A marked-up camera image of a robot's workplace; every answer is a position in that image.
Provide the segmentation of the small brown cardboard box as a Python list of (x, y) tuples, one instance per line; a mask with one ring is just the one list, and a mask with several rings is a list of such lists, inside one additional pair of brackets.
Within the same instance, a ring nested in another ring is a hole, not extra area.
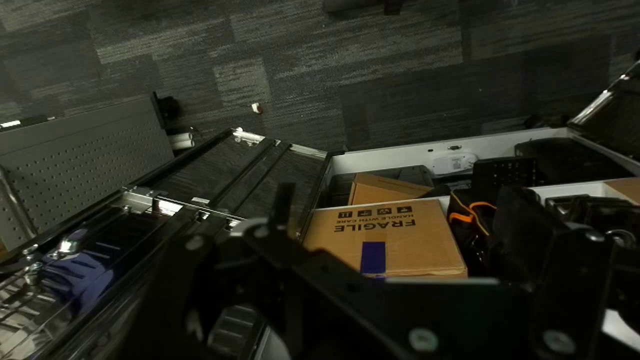
[(426, 192), (431, 192), (431, 186), (374, 176), (374, 175), (357, 175), (351, 186), (349, 202), (370, 204), (370, 202), (409, 201), (409, 198), (420, 198)]

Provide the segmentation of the cardboard box with fragile label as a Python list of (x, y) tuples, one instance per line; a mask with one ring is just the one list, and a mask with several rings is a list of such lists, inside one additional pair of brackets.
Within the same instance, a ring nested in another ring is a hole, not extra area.
[(467, 278), (469, 268), (438, 201), (320, 208), (308, 250), (329, 250), (355, 270), (384, 280)]

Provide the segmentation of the blue cloth glove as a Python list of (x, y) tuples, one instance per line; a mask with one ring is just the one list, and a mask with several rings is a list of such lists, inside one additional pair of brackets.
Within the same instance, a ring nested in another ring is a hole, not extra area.
[(74, 315), (85, 315), (109, 290), (115, 270), (95, 257), (79, 253), (56, 261), (44, 259), (41, 277), (42, 284), (68, 302)]

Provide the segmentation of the grey perforated metal panel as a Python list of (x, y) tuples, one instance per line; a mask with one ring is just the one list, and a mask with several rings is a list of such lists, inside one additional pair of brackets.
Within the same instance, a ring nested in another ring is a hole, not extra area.
[(2, 249), (27, 245), (172, 158), (149, 97), (2, 132)]

